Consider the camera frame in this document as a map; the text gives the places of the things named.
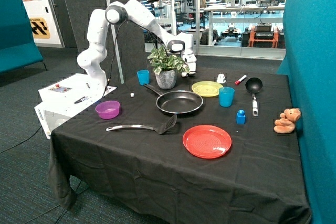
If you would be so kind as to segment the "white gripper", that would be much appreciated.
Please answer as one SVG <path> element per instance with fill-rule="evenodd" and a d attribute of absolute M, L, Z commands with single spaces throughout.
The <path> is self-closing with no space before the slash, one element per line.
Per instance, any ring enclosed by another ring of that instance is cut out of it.
<path fill-rule="evenodd" d="M 183 65 L 182 74 L 196 74 L 196 57 L 194 54 L 187 55 L 182 54 L 182 58 L 185 61 Z"/>

